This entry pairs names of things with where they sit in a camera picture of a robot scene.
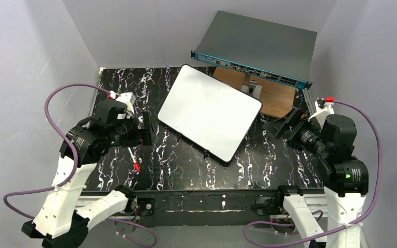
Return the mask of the red marker cap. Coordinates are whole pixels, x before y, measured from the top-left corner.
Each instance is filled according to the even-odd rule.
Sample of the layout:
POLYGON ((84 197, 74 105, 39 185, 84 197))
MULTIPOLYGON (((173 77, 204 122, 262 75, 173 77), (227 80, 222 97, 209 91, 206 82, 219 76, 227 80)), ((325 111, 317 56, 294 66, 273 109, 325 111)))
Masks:
POLYGON ((139 165, 138 162, 135 162, 135 163, 134 163, 134 168, 135 168, 135 170, 136 170, 137 172, 139 172, 139 171, 141 170, 141 167, 140 167, 140 165, 139 165))

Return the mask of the white whiteboard black frame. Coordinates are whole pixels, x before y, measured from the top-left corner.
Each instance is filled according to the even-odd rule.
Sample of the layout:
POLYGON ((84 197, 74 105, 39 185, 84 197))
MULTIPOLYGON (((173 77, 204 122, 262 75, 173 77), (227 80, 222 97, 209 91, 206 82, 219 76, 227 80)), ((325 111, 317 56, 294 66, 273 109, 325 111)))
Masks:
POLYGON ((223 162, 229 162, 262 102, 190 65, 182 65, 158 120, 223 162))

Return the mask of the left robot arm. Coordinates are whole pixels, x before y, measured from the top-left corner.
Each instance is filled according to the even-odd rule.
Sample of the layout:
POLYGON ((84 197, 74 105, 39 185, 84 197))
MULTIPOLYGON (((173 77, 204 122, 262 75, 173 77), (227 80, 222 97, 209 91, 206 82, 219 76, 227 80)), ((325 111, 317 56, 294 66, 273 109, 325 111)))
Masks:
POLYGON ((22 231, 41 239, 43 247, 79 247, 88 232, 119 212, 135 213, 135 192, 125 185, 84 207, 77 207, 86 181, 100 159, 112 147, 150 145, 149 129, 139 129, 133 101, 107 99, 95 113, 67 132, 60 148, 53 189, 33 220, 22 231))

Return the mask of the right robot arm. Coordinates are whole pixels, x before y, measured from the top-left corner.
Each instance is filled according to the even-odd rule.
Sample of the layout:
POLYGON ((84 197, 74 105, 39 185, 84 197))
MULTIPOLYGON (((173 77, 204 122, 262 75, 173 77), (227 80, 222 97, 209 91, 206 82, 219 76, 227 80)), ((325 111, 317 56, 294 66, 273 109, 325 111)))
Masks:
POLYGON ((324 104, 307 117, 293 109, 284 117, 263 125, 276 139, 283 139, 295 150, 307 151, 317 159, 317 169, 324 186, 328 213, 328 230, 320 228, 308 209, 307 194, 297 186, 280 186, 272 201, 292 218, 305 247, 359 247, 361 228, 355 219, 369 190, 366 165, 353 155, 357 135, 349 117, 335 114, 324 104))

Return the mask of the white whiteboard marker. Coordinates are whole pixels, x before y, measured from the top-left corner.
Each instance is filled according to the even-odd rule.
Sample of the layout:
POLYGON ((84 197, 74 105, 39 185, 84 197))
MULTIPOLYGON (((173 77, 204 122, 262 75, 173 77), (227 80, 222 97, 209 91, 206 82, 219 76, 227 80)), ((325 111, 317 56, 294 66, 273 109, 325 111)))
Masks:
POLYGON ((132 149, 131 147, 128 147, 127 149, 128 149, 128 151, 129 151, 129 154, 130 154, 131 160, 132 160, 132 162, 133 162, 133 165, 134 165, 134 163, 135 163, 135 162, 138 162, 138 161, 136 160, 136 157, 135 157, 134 151, 133 151, 133 149, 132 149))

